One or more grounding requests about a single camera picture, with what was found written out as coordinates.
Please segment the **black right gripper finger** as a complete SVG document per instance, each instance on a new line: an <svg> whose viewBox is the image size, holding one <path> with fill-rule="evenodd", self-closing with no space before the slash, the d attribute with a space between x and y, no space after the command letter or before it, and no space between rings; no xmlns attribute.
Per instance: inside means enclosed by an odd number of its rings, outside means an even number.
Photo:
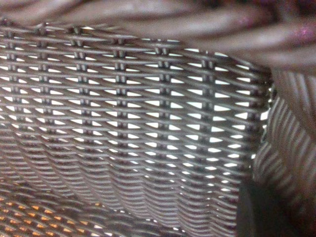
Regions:
<svg viewBox="0 0 316 237"><path fill-rule="evenodd" d="M278 205L272 193L254 183L243 182L237 205L239 237L277 237Z"/></svg>

